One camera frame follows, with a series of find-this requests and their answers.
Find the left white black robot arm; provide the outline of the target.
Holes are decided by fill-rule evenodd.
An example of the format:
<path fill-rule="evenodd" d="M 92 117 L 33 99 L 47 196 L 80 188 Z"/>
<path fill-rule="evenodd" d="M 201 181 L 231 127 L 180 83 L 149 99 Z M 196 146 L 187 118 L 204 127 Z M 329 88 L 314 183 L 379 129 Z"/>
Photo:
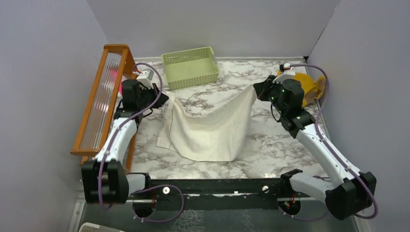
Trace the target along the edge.
<path fill-rule="evenodd" d="M 81 166 L 87 203 L 125 203 L 133 193 L 144 199 L 152 192 L 147 174 L 126 174 L 122 162 L 144 118 L 143 113 L 162 107 L 169 98 L 162 93 L 161 87 L 144 78 L 123 81 L 121 90 L 122 106 L 115 111 L 105 144 L 93 160 Z"/>

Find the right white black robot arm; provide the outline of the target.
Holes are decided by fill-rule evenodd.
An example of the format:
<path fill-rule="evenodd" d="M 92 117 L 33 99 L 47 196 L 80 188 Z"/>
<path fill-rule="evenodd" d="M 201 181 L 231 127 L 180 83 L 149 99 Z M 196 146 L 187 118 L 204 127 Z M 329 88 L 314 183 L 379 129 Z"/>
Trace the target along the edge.
<path fill-rule="evenodd" d="M 276 82 L 275 76 L 271 75 L 252 87 L 257 99 L 270 102 L 271 109 L 278 111 L 277 121 L 314 156 L 330 179 L 326 182 L 294 169 L 281 175 L 280 193 L 286 197 L 296 192 L 306 194 L 324 203 L 339 220 L 356 216 L 371 206 L 376 214 L 375 176 L 351 164 L 326 137 L 302 106 L 304 91 L 301 83 L 294 79 Z"/>

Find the white cream towel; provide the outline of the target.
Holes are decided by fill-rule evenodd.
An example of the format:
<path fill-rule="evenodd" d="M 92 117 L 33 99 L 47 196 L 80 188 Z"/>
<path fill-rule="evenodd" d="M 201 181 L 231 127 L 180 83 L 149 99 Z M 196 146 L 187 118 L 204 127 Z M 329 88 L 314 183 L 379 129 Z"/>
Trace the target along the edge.
<path fill-rule="evenodd" d="M 189 116 L 171 94 L 156 145 L 193 161 L 233 161 L 245 142 L 256 91 L 249 85 L 203 116 Z"/>

